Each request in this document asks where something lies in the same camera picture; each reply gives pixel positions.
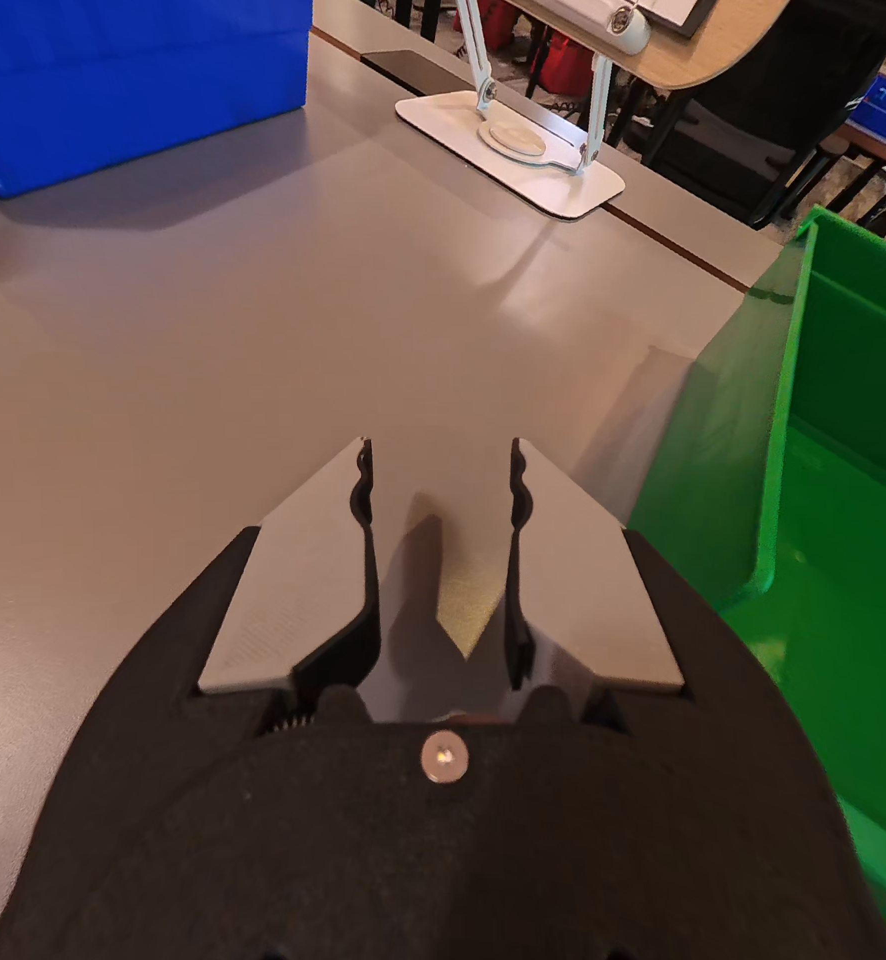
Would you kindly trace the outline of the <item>white desk stand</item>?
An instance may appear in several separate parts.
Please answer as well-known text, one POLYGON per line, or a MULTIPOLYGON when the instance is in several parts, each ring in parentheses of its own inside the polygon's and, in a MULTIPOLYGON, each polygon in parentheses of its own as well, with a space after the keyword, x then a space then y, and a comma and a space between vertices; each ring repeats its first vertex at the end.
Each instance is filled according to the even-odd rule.
POLYGON ((402 121, 457 154, 533 207, 573 222, 621 194, 626 185, 597 161, 605 137, 614 60, 644 51, 652 28, 637 2, 518 2, 547 27, 593 52, 588 127, 581 147, 498 100, 478 2, 457 2, 474 92, 396 103, 402 121))

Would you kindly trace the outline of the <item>green storage bin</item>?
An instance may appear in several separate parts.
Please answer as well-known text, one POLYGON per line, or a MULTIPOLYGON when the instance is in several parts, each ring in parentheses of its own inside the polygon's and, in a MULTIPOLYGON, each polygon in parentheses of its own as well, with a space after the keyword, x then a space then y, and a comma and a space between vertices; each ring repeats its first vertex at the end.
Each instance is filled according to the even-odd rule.
POLYGON ((628 525, 800 721, 886 922, 886 241, 821 207, 693 361, 628 525))

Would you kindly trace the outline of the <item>black office chair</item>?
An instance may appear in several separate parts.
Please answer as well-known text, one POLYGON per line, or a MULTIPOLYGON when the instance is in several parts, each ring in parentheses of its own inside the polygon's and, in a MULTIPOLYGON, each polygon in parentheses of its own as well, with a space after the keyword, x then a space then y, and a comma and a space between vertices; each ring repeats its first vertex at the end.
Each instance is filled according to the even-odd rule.
POLYGON ((886 1, 790 1, 738 62, 675 91, 641 165, 755 230, 886 59, 886 1))

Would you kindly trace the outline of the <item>blue storage bin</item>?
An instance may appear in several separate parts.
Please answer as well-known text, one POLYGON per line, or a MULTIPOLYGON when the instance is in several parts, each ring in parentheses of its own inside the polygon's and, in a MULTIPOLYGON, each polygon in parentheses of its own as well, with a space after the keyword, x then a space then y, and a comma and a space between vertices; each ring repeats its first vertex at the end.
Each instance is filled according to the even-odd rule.
POLYGON ((312 1, 0 1, 0 198, 301 109, 312 1))

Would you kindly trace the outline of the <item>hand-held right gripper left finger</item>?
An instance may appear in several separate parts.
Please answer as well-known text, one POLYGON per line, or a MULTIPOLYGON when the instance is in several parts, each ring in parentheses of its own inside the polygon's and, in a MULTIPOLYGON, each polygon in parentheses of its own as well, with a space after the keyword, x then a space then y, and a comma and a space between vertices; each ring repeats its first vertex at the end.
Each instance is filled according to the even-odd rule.
POLYGON ((381 649, 371 495, 357 437, 263 518, 199 676, 206 694, 357 687, 381 649))

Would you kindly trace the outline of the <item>instruction sheet board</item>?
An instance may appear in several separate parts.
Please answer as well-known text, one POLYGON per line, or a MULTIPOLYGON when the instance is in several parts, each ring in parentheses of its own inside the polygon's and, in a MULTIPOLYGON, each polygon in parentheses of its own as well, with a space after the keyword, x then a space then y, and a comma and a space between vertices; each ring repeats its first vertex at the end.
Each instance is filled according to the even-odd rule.
POLYGON ((584 29, 561 2, 515 1, 525 14, 662 90, 699 86, 737 64, 780 17, 786 1, 718 1, 691 38, 651 23, 647 44, 628 54, 605 40, 601 28, 584 29))

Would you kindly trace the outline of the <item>dark rectangular table hatch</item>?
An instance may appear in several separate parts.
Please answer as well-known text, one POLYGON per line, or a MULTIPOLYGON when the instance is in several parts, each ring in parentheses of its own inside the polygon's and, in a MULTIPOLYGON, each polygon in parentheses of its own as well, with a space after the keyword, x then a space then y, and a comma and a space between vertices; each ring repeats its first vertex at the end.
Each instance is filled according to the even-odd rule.
POLYGON ((418 97, 476 91, 472 83, 415 51, 372 52, 362 54, 360 61, 418 97))

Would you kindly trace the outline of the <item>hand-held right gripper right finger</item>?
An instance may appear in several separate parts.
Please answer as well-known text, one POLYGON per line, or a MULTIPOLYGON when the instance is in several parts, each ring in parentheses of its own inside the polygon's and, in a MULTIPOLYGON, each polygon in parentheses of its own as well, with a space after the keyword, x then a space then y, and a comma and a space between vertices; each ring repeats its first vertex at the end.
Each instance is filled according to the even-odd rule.
POLYGON ((509 485, 510 690, 557 688, 574 714, 611 690, 681 693, 684 676, 625 526, 524 438, 511 443, 509 485))

